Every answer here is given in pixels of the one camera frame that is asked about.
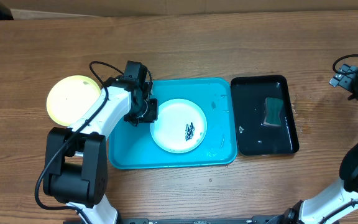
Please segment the yellow-green plate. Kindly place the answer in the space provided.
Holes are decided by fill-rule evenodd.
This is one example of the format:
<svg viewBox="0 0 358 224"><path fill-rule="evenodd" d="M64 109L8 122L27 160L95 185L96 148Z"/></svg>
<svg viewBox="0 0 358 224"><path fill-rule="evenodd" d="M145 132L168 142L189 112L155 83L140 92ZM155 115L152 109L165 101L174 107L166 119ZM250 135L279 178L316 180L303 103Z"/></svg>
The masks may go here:
<svg viewBox="0 0 358 224"><path fill-rule="evenodd" d="M99 85L91 78L82 75L66 77L50 90L47 113L57 124L69 126L92 107L100 94Z"/></svg>

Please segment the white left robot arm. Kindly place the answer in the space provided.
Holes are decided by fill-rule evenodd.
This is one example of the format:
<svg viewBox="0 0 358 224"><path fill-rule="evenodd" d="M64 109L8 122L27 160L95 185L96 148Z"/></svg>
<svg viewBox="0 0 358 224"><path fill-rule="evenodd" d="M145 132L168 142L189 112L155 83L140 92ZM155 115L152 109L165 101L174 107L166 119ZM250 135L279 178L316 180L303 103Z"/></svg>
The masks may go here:
<svg viewBox="0 0 358 224"><path fill-rule="evenodd" d="M109 78L101 86L79 75L59 81L48 95L47 109L67 111L75 121L48 133L36 201L42 190L60 202L57 210L74 210L83 223L118 223L119 213L105 194L106 141L121 119L133 124L157 119L152 86L134 75Z"/></svg>

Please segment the green sponge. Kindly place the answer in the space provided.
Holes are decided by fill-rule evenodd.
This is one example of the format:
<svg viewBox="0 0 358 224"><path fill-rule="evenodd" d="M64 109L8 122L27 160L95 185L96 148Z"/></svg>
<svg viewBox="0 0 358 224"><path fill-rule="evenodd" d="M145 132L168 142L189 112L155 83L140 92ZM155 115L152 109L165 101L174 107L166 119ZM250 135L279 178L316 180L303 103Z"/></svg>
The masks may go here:
<svg viewBox="0 0 358 224"><path fill-rule="evenodd" d="M280 114L283 108L283 100L278 98L265 99L265 118L263 125L279 127L282 125Z"/></svg>

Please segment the light blue plate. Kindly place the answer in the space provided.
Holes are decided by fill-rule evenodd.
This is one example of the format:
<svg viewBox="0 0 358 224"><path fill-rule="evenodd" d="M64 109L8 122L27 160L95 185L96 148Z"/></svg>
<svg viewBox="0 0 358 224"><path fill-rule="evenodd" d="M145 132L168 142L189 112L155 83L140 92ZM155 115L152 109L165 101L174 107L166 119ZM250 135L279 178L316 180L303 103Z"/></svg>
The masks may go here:
<svg viewBox="0 0 358 224"><path fill-rule="evenodd" d="M158 107L157 120L150 125L150 133L164 151L183 154L203 142L207 127L206 115L197 104L173 99Z"/></svg>

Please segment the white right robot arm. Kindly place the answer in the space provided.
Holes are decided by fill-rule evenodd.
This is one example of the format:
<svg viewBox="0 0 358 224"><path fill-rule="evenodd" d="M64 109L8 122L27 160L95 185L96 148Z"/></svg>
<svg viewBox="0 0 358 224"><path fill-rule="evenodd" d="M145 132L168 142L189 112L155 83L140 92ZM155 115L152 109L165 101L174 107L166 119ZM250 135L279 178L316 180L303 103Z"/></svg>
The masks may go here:
<svg viewBox="0 0 358 224"><path fill-rule="evenodd" d="M339 179L317 196L299 201L269 223L336 223L358 209L358 143L342 160Z"/></svg>

